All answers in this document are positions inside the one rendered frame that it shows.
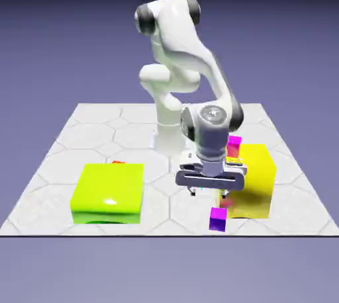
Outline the small magenta cube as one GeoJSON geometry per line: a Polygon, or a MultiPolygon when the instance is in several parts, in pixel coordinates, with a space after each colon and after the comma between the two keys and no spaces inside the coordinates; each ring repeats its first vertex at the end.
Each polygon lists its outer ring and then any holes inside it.
{"type": "Polygon", "coordinates": [[[238,158],[240,153],[240,145],[242,138],[240,136],[229,136],[226,145],[227,156],[231,158],[238,158]]]}

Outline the large lime green box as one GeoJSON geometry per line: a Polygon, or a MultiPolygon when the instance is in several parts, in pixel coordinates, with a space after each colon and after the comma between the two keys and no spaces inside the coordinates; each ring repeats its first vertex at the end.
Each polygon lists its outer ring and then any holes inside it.
{"type": "Polygon", "coordinates": [[[138,224],[144,168],[138,163],[88,163],[70,200],[75,224],[138,224]]]}

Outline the small purple cube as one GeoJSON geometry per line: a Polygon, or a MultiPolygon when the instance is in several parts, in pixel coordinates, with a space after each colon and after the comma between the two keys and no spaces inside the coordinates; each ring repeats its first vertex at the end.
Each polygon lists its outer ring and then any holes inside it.
{"type": "Polygon", "coordinates": [[[212,207],[209,218],[209,229],[212,231],[225,232],[226,218],[227,218],[226,208],[212,207]]]}

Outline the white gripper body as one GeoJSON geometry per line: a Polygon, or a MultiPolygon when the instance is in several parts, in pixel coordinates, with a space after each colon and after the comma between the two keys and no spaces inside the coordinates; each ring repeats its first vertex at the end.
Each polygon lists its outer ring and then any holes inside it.
{"type": "Polygon", "coordinates": [[[226,171],[213,177],[191,171],[178,171],[175,182],[177,185],[187,187],[242,190],[244,188],[244,175],[241,172],[226,171]]]}

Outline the large yellow box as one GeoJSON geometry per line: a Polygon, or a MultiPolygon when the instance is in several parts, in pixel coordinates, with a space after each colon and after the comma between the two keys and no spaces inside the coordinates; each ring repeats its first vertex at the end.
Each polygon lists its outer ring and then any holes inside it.
{"type": "Polygon", "coordinates": [[[229,218],[267,219],[277,168],[263,144],[243,144],[239,158],[247,166],[244,189],[230,192],[229,218]]]}

